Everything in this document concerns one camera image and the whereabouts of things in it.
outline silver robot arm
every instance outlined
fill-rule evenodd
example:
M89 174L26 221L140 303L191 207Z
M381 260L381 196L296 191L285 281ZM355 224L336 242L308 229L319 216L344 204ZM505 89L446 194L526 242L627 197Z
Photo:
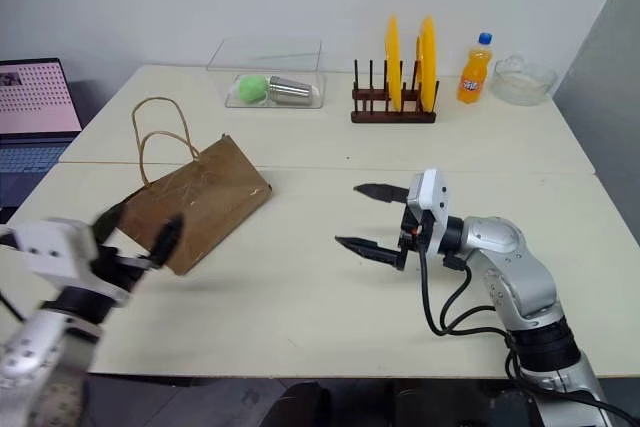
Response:
M120 257L102 244L123 213L120 204L89 226L49 219L18 226L0 245L25 252L29 269L60 289L0 348L0 425L78 424L84 380L102 328L114 307L126 304L149 269L160 268L177 245L180 216L169 221L148 256Z
M433 259L438 253L444 255L446 267L469 269L480 276L507 330L511 349L508 359L516 369L514 380L533 395L538 420L547 427L618 425L608 411L576 402L585 398L605 400L587 356L573 339L553 277L529 252L518 227L498 217L462 220L449 216L449 189L436 169L416 175L409 189L363 184L355 190L376 200L406 204L400 250L382 248L357 237L336 237L340 244L398 270L404 269L409 251L418 251L423 283L427 258ZM435 326L424 285L423 302L431 330L436 335L450 333L444 326L443 330ZM496 332L492 328L476 330Z
M518 354L522 376L546 390L580 392L606 401L589 360L576 346L549 271L527 249L512 222L468 217L460 254L479 274ZM608 412L535 395L549 427L614 426Z

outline blue bottle cap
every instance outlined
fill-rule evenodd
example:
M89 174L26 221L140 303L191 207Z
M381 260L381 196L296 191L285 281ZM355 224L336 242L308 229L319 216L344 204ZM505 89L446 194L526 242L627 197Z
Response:
M492 37L493 36L489 32L483 32L480 34L480 37L478 37L478 43L482 45L489 45Z

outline laptop screen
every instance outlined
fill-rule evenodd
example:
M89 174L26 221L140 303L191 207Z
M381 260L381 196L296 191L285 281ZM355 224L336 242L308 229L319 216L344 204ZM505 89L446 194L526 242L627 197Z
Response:
M0 136L75 135L80 130L58 59L0 62Z

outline paper bag handle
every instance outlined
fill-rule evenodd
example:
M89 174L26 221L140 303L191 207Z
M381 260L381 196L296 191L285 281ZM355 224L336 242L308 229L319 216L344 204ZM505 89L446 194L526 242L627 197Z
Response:
M151 186L151 182L149 182L149 179L147 178L147 174L144 171L144 146L147 145L147 141L153 137L154 135L167 135L169 137L172 137L176 140L179 140L180 142L182 142L184 145L186 145L187 147L189 147L189 150L191 151L191 156L193 157L194 161L198 161L198 159L200 158L200 152L198 151L198 149L196 149L193 145L191 145L189 143L189 141L183 137L180 137L177 134L174 134L173 132L167 132L166 130L154 130L153 132L149 132L147 135L145 135L142 138L142 142L140 142L140 148L138 150L138 167L140 167L140 177L142 177L142 182L144 182L144 186L145 187L150 187Z
M173 106L178 111L178 115L180 116L180 120L182 121L182 127L184 127L184 135L185 135L184 137L180 137L179 135L174 134L173 132L168 132L166 130L154 130L153 132L150 132L149 134L145 135L145 137L142 139L142 141L140 141L140 132L138 130L138 122L136 121L136 112L143 105L145 105L147 102L150 102L152 100L166 100L167 102L170 102L171 104L173 104ZM156 134L160 134L160 135L167 135L167 136L172 137L172 138L174 138L176 140L179 140L180 142L185 144L187 147L189 147L189 153L191 153L191 158L194 161L198 160L198 158L200 156L200 152L191 143L191 136L189 135L189 127L187 127L187 121L184 118L184 114L182 113L182 109L180 109L180 106L178 105L178 103L175 100L170 99L168 97L147 97L143 101L138 102L138 104L131 111L131 122L133 123L133 131L136 134L136 146L138 147L138 166L140 167L140 176L142 177L142 181L144 182L145 187L149 187L151 185L151 183L149 182L149 179L147 178L147 175L146 175L146 173L144 171L144 156L143 156L143 154L144 154L144 146L146 145L146 143L147 143L147 141L149 140L150 137L152 137L152 136L154 136Z
M142 102L138 102L138 105L136 105L133 110L131 111L131 122L133 122L133 131L136 134L136 145L138 147L138 153L140 152L140 133L138 131L138 122L136 121L136 112L147 102L150 102L152 100L166 100L167 102L170 102L173 104L173 106L176 108L176 110L178 111L178 115L180 116L180 120L182 121L182 127L184 128L184 136L187 139L187 146L189 147L189 151L191 152L191 157L193 158L193 160L196 160L196 156L197 156L197 149L193 146L193 144L191 143L191 136L189 135L189 127L187 127L187 121L184 119L184 114L182 113L182 109L180 109L180 106L178 105L178 103L173 100L170 99L169 97L147 97L146 99L144 99Z

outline laptop keyboard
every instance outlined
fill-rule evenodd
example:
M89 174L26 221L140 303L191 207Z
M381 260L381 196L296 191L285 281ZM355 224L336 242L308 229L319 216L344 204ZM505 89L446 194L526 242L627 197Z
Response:
M0 174L48 172L66 146L0 149Z

